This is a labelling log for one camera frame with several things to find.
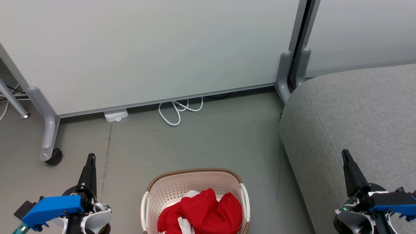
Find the white perforated laundry basket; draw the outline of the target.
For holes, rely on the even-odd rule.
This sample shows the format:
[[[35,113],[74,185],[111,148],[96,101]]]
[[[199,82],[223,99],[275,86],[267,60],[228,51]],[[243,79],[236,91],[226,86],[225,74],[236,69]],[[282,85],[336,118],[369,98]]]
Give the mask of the white perforated laundry basket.
[[[217,201],[232,193],[242,207],[243,215],[237,234],[248,234],[251,205],[241,177],[226,168],[194,168],[157,176],[147,187],[141,200],[140,216],[143,234],[159,234],[157,221],[162,211],[178,203],[186,192],[213,189]]]

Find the large white partition panel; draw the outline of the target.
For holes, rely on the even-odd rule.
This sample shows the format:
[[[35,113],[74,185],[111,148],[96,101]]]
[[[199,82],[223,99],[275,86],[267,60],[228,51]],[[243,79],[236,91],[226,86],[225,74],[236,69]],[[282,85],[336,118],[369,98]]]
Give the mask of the large white partition panel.
[[[0,45],[61,117],[275,83],[300,0],[0,0]]]

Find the white power adapter box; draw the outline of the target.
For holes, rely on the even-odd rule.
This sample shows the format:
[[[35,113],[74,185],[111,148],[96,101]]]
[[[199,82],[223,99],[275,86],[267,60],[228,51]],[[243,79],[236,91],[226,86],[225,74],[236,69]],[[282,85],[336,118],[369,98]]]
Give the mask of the white power adapter box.
[[[105,119],[109,123],[120,122],[123,118],[128,117],[128,115],[127,109],[104,111]]]

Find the thin grey metal leg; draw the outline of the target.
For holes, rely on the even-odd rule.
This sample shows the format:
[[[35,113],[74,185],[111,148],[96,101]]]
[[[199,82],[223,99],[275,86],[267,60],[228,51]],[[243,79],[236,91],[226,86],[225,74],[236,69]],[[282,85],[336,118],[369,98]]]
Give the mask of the thin grey metal leg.
[[[23,106],[19,103],[18,99],[11,92],[11,90],[13,89],[10,89],[8,86],[6,86],[6,84],[0,78],[0,92],[8,101],[8,104],[6,105],[5,111],[0,117],[0,120],[2,120],[2,118],[6,115],[9,104],[11,104],[16,109],[16,111],[18,111],[21,114],[22,119],[27,119],[30,116],[30,112],[26,111],[23,108]]]

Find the grey fabric sofa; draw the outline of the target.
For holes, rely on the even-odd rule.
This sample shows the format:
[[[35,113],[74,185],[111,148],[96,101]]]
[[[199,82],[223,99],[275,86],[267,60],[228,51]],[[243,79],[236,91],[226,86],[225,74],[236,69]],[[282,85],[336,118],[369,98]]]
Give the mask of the grey fabric sofa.
[[[290,95],[279,129],[314,233],[337,234],[342,150],[368,182],[416,190],[416,64],[310,79]]]

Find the red cloth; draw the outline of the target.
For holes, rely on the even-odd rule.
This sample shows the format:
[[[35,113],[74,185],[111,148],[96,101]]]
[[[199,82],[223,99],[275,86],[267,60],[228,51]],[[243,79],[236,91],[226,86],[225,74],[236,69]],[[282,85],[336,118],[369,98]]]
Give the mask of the red cloth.
[[[243,219],[240,202],[232,193],[217,201],[209,188],[191,190],[159,215],[157,231],[161,234],[238,234]]]

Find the grey partition leg with caster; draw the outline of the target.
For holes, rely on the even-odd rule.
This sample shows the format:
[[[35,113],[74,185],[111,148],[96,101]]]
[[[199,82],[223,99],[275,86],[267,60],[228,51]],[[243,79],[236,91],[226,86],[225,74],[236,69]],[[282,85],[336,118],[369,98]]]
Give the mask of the grey partition leg with caster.
[[[55,148],[60,118],[39,88],[36,86],[29,86],[27,88],[27,94],[44,119],[44,133],[40,160],[50,166],[56,166],[61,162],[63,157],[62,151],[59,148]]]

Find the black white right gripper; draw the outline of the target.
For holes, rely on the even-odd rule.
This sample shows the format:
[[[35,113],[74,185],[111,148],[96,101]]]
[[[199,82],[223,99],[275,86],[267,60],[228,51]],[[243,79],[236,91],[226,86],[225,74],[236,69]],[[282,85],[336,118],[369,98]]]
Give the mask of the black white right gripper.
[[[398,234],[391,222],[395,212],[369,212],[369,196],[386,191],[381,186],[368,183],[349,150],[342,150],[346,192],[349,199],[334,216],[334,228],[339,234]]]

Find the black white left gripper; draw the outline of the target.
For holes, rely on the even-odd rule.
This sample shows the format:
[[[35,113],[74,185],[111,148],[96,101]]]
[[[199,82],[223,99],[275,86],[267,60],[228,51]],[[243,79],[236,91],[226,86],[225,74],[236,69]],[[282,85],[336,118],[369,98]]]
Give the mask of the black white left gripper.
[[[64,196],[75,196],[79,205],[75,210],[64,210],[63,215],[52,219],[62,228],[62,234],[110,234],[113,219],[109,205],[97,200],[96,156],[89,153],[78,185],[69,188]]]

